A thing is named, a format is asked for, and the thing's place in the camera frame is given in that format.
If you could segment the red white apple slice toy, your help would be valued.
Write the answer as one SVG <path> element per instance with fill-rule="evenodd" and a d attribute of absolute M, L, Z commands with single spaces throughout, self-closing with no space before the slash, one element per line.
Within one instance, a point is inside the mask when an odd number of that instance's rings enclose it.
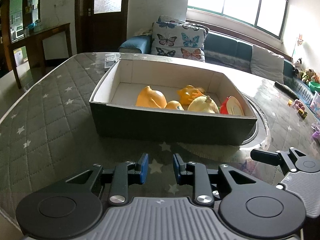
<path fill-rule="evenodd" d="M 228 96 L 220 106 L 220 114 L 244 116 L 240 102 L 234 96 Z"/>

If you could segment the yellow plush chick toy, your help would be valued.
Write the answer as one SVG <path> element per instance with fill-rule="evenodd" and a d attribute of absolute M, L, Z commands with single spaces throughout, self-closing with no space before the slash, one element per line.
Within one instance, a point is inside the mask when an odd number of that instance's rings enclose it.
<path fill-rule="evenodd" d="M 188 111 L 219 114 L 219 108 L 210 96 L 199 96 L 188 107 Z"/>

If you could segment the orange rubber duck toy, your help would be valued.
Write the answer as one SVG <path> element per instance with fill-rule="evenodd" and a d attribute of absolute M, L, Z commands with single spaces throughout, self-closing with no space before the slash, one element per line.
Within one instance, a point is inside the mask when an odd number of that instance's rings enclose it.
<path fill-rule="evenodd" d="M 136 106 L 156 109 L 184 110 L 178 101 L 172 100 L 167 102 L 162 92 L 153 90 L 150 86 L 146 86 L 140 91 L 137 97 Z"/>

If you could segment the golden yellow duck toy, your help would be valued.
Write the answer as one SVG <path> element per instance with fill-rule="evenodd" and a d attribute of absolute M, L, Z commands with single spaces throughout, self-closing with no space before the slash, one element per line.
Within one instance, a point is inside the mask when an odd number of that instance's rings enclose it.
<path fill-rule="evenodd" d="M 199 96 L 204 96 L 205 90 L 201 87 L 194 87 L 192 85 L 187 85 L 184 88 L 177 91 L 180 99 L 179 102 L 181 105 L 189 106 L 194 99 Z"/>

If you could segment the round black induction cooktop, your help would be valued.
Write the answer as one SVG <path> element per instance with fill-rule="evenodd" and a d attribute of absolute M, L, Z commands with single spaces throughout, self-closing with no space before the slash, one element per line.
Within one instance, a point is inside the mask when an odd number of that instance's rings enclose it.
<path fill-rule="evenodd" d="M 266 151 L 271 143 L 271 132 L 267 116 L 252 99 L 250 99 L 247 95 L 245 95 L 245 98 L 255 113 L 257 122 L 251 129 L 247 139 L 242 143 L 240 149 L 250 151 L 251 149 L 257 148 L 259 150 Z"/>

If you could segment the small yellow toy truck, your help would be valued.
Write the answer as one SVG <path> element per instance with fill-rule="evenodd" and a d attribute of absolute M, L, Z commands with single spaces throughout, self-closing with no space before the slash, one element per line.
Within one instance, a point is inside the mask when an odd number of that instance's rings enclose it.
<path fill-rule="evenodd" d="M 305 119 L 307 117 L 307 115 L 308 115 L 308 113 L 306 111 L 302 110 L 302 109 L 298 110 L 298 114 L 302 119 Z"/>

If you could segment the pink toy figure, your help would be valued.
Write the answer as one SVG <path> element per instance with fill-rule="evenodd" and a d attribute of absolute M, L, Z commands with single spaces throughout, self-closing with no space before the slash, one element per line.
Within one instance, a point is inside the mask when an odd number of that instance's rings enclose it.
<path fill-rule="evenodd" d="M 302 110 L 302 111 L 305 111 L 305 106 L 303 105 L 303 103 L 296 99 L 294 102 L 293 102 L 293 108 L 295 108 L 296 110 Z"/>

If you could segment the clear plastic storage box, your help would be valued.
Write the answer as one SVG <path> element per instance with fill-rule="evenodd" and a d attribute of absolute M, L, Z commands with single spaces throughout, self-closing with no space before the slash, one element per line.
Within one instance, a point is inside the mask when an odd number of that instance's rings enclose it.
<path fill-rule="evenodd" d="M 320 119 L 320 94 L 315 91 L 313 99 L 310 103 L 310 109 L 318 119 Z"/>

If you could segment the green plastic bowl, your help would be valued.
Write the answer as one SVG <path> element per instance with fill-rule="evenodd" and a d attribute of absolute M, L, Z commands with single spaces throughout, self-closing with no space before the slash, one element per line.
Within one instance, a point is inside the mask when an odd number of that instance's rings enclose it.
<path fill-rule="evenodd" d="M 309 82 L 309 88 L 313 93 L 314 92 L 320 93 L 320 84 L 315 82 L 315 81 L 310 81 Z"/>

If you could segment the pile of plush toys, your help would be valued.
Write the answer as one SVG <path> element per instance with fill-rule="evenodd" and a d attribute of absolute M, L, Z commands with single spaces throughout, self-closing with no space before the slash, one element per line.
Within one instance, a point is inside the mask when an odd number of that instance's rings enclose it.
<path fill-rule="evenodd" d="M 308 85 L 310 82 L 319 83 L 319 75 L 313 69 L 302 70 L 302 59 L 299 58 L 293 67 L 293 73 L 302 81 L 302 83 Z"/>

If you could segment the grey white cushion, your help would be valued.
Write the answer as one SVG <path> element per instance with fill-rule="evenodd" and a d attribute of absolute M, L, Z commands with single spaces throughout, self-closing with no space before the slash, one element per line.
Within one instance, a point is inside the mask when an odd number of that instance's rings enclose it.
<path fill-rule="evenodd" d="M 255 44 L 252 46 L 250 69 L 253 75 L 284 83 L 284 57 Z"/>

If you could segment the grey cardboard box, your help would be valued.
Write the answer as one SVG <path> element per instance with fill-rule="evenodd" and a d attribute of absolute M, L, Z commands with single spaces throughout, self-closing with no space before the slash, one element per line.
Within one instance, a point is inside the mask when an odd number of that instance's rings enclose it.
<path fill-rule="evenodd" d="M 127 139 L 239 146 L 258 120 L 227 75 L 185 60 L 120 59 L 89 104 L 100 135 Z"/>

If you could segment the teal sofa bench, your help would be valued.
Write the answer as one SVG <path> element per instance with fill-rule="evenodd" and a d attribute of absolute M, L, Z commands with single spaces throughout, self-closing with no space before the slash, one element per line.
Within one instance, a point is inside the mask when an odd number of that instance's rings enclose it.
<path fill-rule="evenodd" d="M 135 36 L 125 41 L 119 48 L 120 52 L 149 54 L 153 39 L 151 36 Z M 219 64 L 250 72 L 252 44 L 228 35 L 210 32 L 204 43 L 204 54 L 207 63 Z M 310 88 L 298 80 L 293 64 L 284 59 L 284 84 L 290 87 L 301 100 L 310 105 L 314 94 Z"/>

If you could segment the butterfly print cushion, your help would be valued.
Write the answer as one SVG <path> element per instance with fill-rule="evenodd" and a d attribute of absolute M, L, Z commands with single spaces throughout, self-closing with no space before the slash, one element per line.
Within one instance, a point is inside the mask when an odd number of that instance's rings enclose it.
<path fill-rule="evenodd" d="M 159 18 L 152 24 L 150 53 L 204 62 L 204 44 L 208 33 L 209 29 L 199 24 Z"/>

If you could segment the dark wooden door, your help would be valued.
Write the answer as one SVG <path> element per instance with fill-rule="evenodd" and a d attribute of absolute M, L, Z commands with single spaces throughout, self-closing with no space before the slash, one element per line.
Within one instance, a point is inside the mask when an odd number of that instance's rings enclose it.
<path fill-rule="evenodd" d="M 126 40 L 129 0 L 75 0 L 78 53 L 117 51 Z"/>

